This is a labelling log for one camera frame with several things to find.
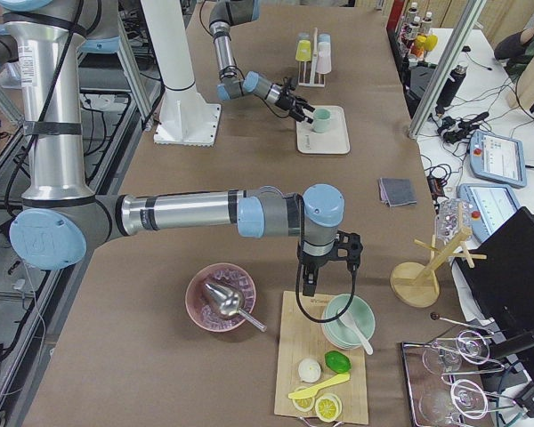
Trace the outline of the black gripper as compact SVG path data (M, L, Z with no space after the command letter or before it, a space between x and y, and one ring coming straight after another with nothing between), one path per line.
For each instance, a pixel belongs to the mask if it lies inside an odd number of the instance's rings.
M326 265L332 256L324 254L315 256L307 253L300 253L299 273L301 274L301 295L314 296L317 287L319 269Z
M281 86L279 88L279 95L275 101L275 106L289 111L289 115L297 122L301 123L305 121L308 124L313 122L313 118L309 117L304 110L314 112L315 108L309 104L309 102L301 97L294 94L295 86Z

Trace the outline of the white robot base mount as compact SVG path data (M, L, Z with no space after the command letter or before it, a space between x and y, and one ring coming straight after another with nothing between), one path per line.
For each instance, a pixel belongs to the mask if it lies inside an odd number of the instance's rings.
M206 102L196 87L180 3L146 0L142 9L165 89L154 141L212 146L221 106Z

